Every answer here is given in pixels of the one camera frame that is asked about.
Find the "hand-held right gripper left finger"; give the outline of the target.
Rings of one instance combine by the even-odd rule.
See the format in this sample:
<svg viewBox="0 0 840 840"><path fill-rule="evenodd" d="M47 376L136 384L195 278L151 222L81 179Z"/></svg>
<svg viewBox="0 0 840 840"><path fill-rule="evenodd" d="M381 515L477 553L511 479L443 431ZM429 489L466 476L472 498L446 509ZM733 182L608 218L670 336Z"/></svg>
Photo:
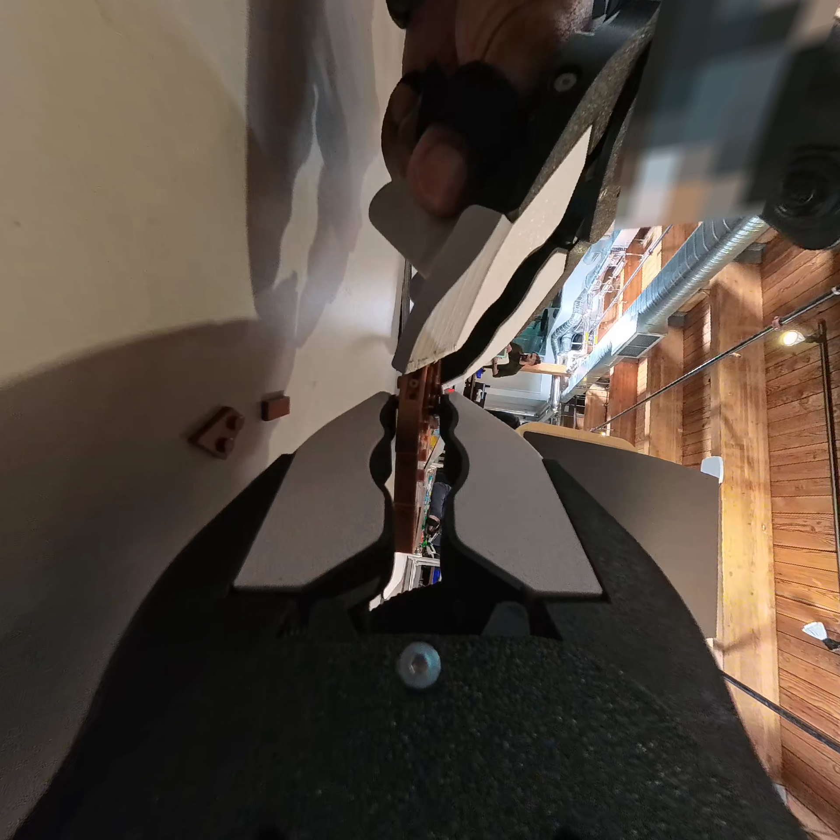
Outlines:
<svg viewBox="0 0 840 840"><path fill-rule="evenodd" d="M302 590L385 536L394 418L394 395L378 392L297 449L235 589Z"/></svg>

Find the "orange toy brick model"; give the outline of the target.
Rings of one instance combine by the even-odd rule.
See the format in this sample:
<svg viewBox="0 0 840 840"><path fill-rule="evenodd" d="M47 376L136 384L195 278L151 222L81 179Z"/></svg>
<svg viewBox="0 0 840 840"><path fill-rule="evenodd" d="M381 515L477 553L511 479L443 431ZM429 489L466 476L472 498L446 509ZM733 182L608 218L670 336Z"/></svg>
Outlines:
<svg viewBox="0 0 840 840"><path fill-rule="evenodd" d="M434 362L398 380L393 510L395 551L399 553L414 552L429 436L443 393L440 367L440 362Z"/></svg>

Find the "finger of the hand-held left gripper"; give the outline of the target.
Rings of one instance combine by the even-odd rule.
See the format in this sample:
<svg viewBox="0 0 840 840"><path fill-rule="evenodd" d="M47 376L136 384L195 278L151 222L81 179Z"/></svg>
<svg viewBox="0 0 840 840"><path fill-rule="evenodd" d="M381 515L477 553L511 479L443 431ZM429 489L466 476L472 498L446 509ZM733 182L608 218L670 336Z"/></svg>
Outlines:
<svg viewBox="0 0 840 840"><path fill-rule="evenodd" d="M488 364L516 338L532 313L553 294L566 269L564 249L539 249L526 258L479 318L467 341L443 360L443 382L459 381Z"/></svg>
<svg viewBox="0 0 840 840"><path fill-rule="evenodd" d="M588 127L514 221L474 204L458 217L434 261L399 339L392 365L415 372L459 350L482 315L506 289L525 258L560 224L583 172Z"/></svg>

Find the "silver ventilation duct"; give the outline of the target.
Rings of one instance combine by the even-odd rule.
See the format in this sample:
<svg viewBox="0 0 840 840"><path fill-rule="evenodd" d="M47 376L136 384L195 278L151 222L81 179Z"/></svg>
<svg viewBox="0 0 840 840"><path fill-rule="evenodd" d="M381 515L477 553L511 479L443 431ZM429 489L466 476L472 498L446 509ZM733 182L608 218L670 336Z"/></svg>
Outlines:
<svg viewBox="0 0 840 840"><path fill-rule="evenodd" d="M731 263L768 228L759 217L718 219L699 224L639 296L603 337L592 345L583 361L570 363L575 381L612 365L615 359L636 359L665 335L667 320L697 290ZM594 337L608 311L609 269L622 268L629 235L607 234L585 252L561 291L561 307L551 326L545 349L550 361L567 363L574 354L574 337Z"/></svg>

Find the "small brown wedge plate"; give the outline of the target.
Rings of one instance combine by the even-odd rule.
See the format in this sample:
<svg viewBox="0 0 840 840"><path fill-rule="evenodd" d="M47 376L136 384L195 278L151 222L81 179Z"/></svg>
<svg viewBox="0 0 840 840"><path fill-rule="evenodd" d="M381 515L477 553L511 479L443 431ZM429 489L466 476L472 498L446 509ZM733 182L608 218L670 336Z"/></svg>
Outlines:
<svg viewBox="0 0 840 840"><path fill-rule="evenodd" d="M216 410L205 423L187 438L189 445L216 459L227 459L233 453L245 417L231 406Z"/></svg>

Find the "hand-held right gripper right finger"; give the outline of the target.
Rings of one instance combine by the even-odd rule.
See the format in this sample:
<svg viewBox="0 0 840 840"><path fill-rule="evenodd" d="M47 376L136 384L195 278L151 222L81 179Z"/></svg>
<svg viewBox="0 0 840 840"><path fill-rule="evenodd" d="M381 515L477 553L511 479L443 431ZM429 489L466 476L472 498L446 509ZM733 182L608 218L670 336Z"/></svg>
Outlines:
<svg viewBox="0 0 840 840"><path fill-rule="evenodd" d="M597 599L603 589L538 451L461 394L440 404L444 525L457 549L520 591Z"/></svg>

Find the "light grey desk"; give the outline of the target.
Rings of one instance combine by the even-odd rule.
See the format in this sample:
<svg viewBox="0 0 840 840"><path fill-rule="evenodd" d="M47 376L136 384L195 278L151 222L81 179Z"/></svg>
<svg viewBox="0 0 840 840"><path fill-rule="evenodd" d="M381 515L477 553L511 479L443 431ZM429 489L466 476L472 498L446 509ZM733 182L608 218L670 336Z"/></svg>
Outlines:
<svg viewBox="0 0 840 840"><path fill-rule="evenodd" d="M2 2L2 838L177 554L394 383L402 50L386 2Z"/></svg>

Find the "person's left hand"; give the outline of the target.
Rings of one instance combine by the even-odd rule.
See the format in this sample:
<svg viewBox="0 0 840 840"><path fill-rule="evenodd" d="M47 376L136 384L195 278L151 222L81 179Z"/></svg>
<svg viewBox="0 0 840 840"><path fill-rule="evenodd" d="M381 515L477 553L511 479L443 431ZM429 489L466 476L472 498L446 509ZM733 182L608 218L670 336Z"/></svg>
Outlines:
<svg viewBox="0 0 840 840"><path fill-rule="evenodd" d="M431 122L419 132L421 94L413 85L429 67L454 77L461 67L489 67L525 113L569 38L592 24L593 1L387 2L404 31L402 79L388 101L381 131L387 171L405 179L417 204L450 217L469 203L477 165L460 128Z"/></svg>

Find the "thin black rod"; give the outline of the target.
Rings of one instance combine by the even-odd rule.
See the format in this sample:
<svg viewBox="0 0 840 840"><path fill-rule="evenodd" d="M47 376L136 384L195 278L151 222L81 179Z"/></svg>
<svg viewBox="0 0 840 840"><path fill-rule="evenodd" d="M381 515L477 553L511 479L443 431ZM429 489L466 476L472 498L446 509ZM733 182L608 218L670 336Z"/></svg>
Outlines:
<svg viewBox="0 0 840 840"><path fill-rule="evenodd" d="M821 307L822 305L827 304L829 301L835 302L835 300L838 298L839 286L835 285L830 287L828 291L825 291L821 295L815 297L814 299L811 299L806 304L798 307L789 314L783 317L775 318L769 326L761 329L760 331L754 333L753 335L740 341L739 343L736 343L731 347L727 348L726 350L701 362L696 367L693 367L688 372L685 372L684 374L680 375L672 382L669 382L668 384L659 387L657 390L646 394L644 397L637 400L637 402L635 402L634 404L623 409L618 414L608 417L603 423L594 426L589 431L595 434L599 434L608 426L614 424L618 419L623 418L628 414L634 413L638 408L645 406L648 403L652 402L654 399L666 394L667 392L674 390L677 386L683 385L691 378L709 370L711 367L715 366L716 364L719 364L727 358L736 354L740 354L742 351L746 350L750 345L766 339L772 333L785 332L789 326L791 326L794 322L797 322L798 320L802 319L804 315L806 315L806 313L809 313Z"/></svg>

